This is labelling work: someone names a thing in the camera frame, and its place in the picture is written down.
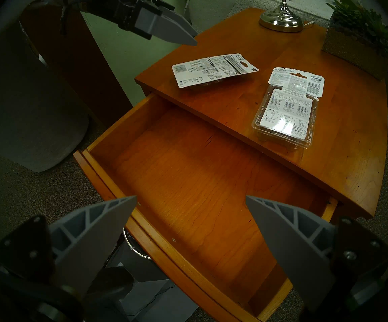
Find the printed instructions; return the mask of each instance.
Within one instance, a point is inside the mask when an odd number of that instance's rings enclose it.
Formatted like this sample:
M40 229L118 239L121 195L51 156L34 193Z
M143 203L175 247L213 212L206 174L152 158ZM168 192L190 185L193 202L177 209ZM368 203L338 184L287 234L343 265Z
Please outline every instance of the printed instructions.
M288 136L306 139L313 101L274 89L260 126Z
M301 74L306 78L294 76L293 74ZM322 76L314 75L312 73L308 73L307 71L290 69L290 68L274 68L273 72L269 78L270 85L279 85L283 86L285 83L292 83L291 79L293 77L303 79L306 86L302 85L306 88L307 94L310 94L315 97L322 97L322 92L324 90L324 82L325 79Z
M257 72L240 54L212 56L172 66L179 88Z
M294 96L305 97L307 82L304 78L290 75L289 83L285 83L282 91L292 94Z

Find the lamp base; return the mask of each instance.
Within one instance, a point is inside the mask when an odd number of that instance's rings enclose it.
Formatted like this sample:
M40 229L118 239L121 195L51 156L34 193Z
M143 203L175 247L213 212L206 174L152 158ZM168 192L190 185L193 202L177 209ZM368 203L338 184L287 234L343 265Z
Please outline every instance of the lamp base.
M273 11L264 12L260 17L260 25L281 32L300 32L303 30L303 21L289 10L286 2L282 2Z

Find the green wall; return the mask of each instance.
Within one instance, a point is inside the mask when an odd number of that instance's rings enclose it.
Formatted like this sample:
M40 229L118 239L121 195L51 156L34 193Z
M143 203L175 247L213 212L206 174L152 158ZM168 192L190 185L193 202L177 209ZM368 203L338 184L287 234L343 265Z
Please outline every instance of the green wall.
M176 12L183 14L186 0L164 1L175 6ZM146 40L89 13L83 13L83 17L125 94L133 106L136 105L145 96L140 86L134 82L134 77L179 45L156 37Z

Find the wooden cabinet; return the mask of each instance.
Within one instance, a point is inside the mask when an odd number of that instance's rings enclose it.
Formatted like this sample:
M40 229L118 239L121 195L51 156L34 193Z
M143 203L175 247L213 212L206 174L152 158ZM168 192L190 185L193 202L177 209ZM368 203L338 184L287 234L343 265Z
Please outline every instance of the wooden cabinet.
M218 321L264 321L292 288L246 195L327 221L337 204L284 165L153 93L74 156L105 200L137 195L126 228Z

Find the cylindrical gray bin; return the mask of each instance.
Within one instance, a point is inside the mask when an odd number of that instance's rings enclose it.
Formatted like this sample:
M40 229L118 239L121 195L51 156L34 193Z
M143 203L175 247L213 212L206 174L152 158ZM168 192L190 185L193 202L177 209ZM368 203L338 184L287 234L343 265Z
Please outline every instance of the cylindrical gray bin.
M87 128L77 95L34 55L19 23L0 34L0 155L41 172L69 155Z

